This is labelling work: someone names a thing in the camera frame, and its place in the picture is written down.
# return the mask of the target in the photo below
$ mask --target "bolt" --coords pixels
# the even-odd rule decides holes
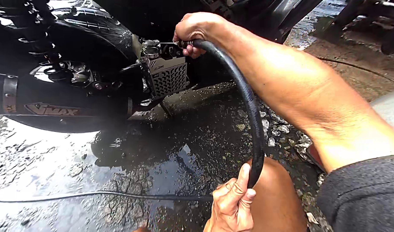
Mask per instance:
[[[99,83],[96,83],[96,84],[95,84],[95,88],[96,88],[97,90],[101,90],[101,89],[102,89],[102,85],[99,84]]]

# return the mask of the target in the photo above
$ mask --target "black hose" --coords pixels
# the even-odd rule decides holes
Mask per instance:
[[[29,202],[41,202],[41,201],[54,201],[73,197],[86,197],[92,195],[117,195],[122,197],[137,198],[137,199],[148,199],[148,200],[165,200],[165,201],[213,201],[213,196],[176,196],[176,195],[136,195],[128,194],[123,192],[113,191],[93,191],[93,192],[82,192],[82,193],[71,193],[71,194],[59,194],[54,196],[43,196],[43,197],[31,197],[23,199],[3,199],[0,198],[0,203],[29,203]]]
[[[240,69],[234,63],[234,61],[226,55],[223,51],[215,47],[215,45],[209,41],[204,40],[193,40],[193,46],[206,50],[210,55],[217,58],[218,61],[224,66],[228,73],[233,77],[240,94],[246,105],[246,109],[249,115],[251,124],[251,135],[253,137],[253,162],[251,164],[251,172],[249,177],[248,188],[253,188],[257,180],[260,177],[260,173],[263,169],[264,152],[264,132],[262,121],[260,118],[260,112],[257,107],[256,98],[254,97],[253,90],[247,83],[246,78],[243,76]]]
[[[262,127],[262,121],[260,118],[259,109],[257,107],[256,98],[254,97],[253,90],[250,85],[246,82],[245,77],[241,73],[240,69],[234,63],[234,61],[226,55],[223,51],[219,50],[209,41],[194,40],[192,42],[194,47],[206,50],[209,54],[213,55],[220,63],[225,67],[228,73],[233,77],[234,82],[239,89],[243,100],[246,105],[248,116],[251,124],[251,134],[253,137],[253,162],[251,164],[251,171],[249,176],[248,188],[253,188],[256,182],[259,180],[260,173],[263,169],[264,162],[264,133]],[[53,201],[72,197],[84,197],[92,196],[97,194],[109,194],[117,195],[122,197],[138,198],[138,199],[149,199],[149,200],[169,200],[169,201],[213,201],[213,196],[176,196],[176,195],[136,195],[122,192],[112,191],[94,191],[94,192],[83,192],[74,194],[60,194],[56,196],[44,196],[44,197],[32,197],[28,199],[0,199],[0,203],[27,203],[27,202],[40,202],[40,201]]]

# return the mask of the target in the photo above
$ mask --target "concrete floor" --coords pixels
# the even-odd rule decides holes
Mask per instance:
[[[394,78],[394,56],[377,50],[370,34],[350,31],[334,45],[313,35],[321,17],[333,17],[344,2],[325,0],[292,31],[287,45],[316,56],[336,58],[388,73]],[[394,83],[355,68],[330,63],[368,101],[394,90]],[[65,134],[44,131],[0,116],[0,197],[114,190],[143,194],[209,194],[237,176],[250,159],[248,120],[233,84],[186,91],[167,98],[175,117],[160,107],[133,116],[118,129]],[[268,138],[267,155],[290,173],[305,212],[318,224],[312,231],[331,231],[316,207],[323,175],[297,152],[307,138],[259,101]],[[238,124],[245,124],[243,131]],[[202,231],[210,217],[204,202],[141,201],[113,196],[0,204],[0,231]]]

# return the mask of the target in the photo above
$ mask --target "black sleeve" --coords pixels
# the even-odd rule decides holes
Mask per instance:
[[[335,232],[394,231],[394,156],[333,171],[320,189],[318,206]]]

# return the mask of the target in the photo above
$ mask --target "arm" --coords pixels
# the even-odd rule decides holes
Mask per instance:
[[[187,14],[176,27],[179,38],[205,39],[226,51],[262,100],[311,137],[328,172],[394,155],[394,128],[317,58],[210,13]]]

